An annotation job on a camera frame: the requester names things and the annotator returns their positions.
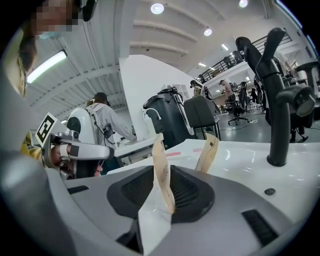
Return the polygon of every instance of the black button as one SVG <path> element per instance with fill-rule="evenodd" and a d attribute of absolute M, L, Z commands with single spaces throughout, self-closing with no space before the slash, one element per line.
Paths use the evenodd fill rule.
<path fill-rule="evenodd" d="M 276 190 L 271 187 L 271 188 L 266 189 L 266 190 L 264 191 L 264 193 L 265 193 L 266 195 L 268 195 L 268 196 L 271 196 L 271 195 L 273 195 L 274 193 L 276 193 Z"/>

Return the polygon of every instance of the railing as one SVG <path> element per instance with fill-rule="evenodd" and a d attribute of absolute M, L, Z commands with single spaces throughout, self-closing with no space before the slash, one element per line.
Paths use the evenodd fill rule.
<path fill-rule="evenodd" d="M 262 54 L 265 50 L 265 42 L 267 41 L 267 36 L 264 36 L 260 39 L 258 39 L 257 41 L 254 41 L 252 44 L 258 49 L 258 51 Z M 285 36 L 283 37 L 280 46 L 284 45 L 286 43 L 292 42 L 292 39 L 290 38 L 290 36 L 288 34 L 285 34 Z M 208 82 L 211 79 L 213 79 L 214 77 L 216 77 L 217 75 L 223 73 L 224 71 L 233 68 L 234 66 L 240 64 L 241 62 L 244 61 L 244 55 L 243 52 L 240 52 L 240 56 L 242 59 L 235 59 L 234 55 L 228 55 L 231 64 L 227 65 L 227 63 L 224 60 L 219 61 L 217 64 L 212 65 L 211 67 L 209 67 L 208 70 L 206 70 L 205 72 L 203 72 L 201 75 L 203 76 L 204 81 L 201 81 L 200 79 L 198 79 L 200 82 Z"/>

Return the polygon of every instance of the black cap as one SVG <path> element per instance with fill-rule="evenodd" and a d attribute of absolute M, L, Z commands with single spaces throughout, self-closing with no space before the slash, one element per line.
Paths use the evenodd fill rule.
<path fill-rule="evenodd" d="M 104 92 L 98 92 L 96 95 L 94 95 L 94 98 L 97 99 L 101 99 L 101 100 L 107 100 L 107 95 Z"/>

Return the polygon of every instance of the white wall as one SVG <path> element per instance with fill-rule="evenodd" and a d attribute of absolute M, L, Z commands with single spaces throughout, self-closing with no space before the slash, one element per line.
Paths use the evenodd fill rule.
<path fill-rule="evenodd" d="M 126 108 L 121 108 L 121 109 L 115 109 L 114 112 L 116 112 L 116 114 L 124 121 L 125 125 L 130 128 L 131 126 L 133 126 L 132 120 L 131 120 L 131 116 L 130 116 L 130 112 L 129 109 Z"/>
<path fill-rule="evenodd" d="M 148 138 L 142 106 L 161 91 L 164 85 L 186 85 L 189 95 L 193 95 L 191 76 L 154 58 L 130 55 L 128 58 L 120 58 L 119 65 L 127 106 L 138 140 Z"/>
<path fill-rule="evenodd" d="M 298 43 L 298 48 L 301 50 L 299 55 L 297 56 L 296 60 L 299 63 L 299 65 L 312 62 L 314 59 L 310 58 L 309 55 L 306 52 L 306 46 L 307 46 L 307 39 L 304 37 L 302 31 L 299 29 L 299 27 L 289 18 L 287 14 L 285 14 L 280 7 L 277 7 L 276 5 L 272 5 L 271 8 L 271 15 L 273 19 L 277 20 L 281 28 L 284 28 L 287 32 L 287 34 L 291 37 L 293 41 Z"/>

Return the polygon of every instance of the cable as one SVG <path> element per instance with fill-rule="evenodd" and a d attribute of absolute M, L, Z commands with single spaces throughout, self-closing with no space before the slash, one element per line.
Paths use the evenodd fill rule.
<path fill-rule="evenodd" d="M 257 122 L 258 122 L 258 119 L 256 119 L 256 120 L 251 120 L 251 121 L 250 121 L 250 124 L 247 124 L 247 125 L 244 126 L 244 127 L 237 128 L 237 129 L 220 129 L 220 131 L 237 131 L 237 130 L 241 130 L 241 129 L 243 129 L 243 128 L 247 128 L 247 127 L 249 127 L 249 126 L 251 126 L 251 125 L 253 125 L 253 124 L 257 123 Z"/>
<path fill-rule="evenodd" d="M 303 142 L 305 142 L 305 141 L 309 138 L 309 136 L 307 136 L 307 137 L 302 136 L 302 135 L 299 133 L 298 128 L 295 128 L 295 130 L 296 130 L 296 132 L 302 137 L 302 139 L 300 139 L 300 140 L 298 141 L 298 143 L 303 143 Z"/>
<path fill-rule="evenodd" d="M 250 124 L 248 124 L 248 125 L 246 125 L 244 127 L 241 127 L 241 128 L 237 128 L 237 129 L 220 129 L 220 131 L 237 131 L 237 130 L 241 130 L 243 128 L 249 127 L 251 125 L 252 125 L 252 123 L 250 123 Z"/>
<path fill-rule="evenodd" d="M 103 141 L 104 141 L 104 145 L 106 146 L 106 140 L 111 144 L 111 145 L 114 145 L 114 144 L 116 144 L 116 143 L 112 143 L 112 142 L 110 142 L 109 140 L 108 140 L 108 138 L 105 136 L 105 133 L 100 129 L 100 127 L 98 126 L 98 124 L 97 124 L 97 120 L 96 120 L 96 117 L 95 117 L 95 115 L 94 114 L 92 114 L 91 115 L 92 117 L 93 117 L 93 119 L 94 119 L 94 125 L 99 129 L 99 131 L 102 133 L 102 135 L 103 135 Z"/>

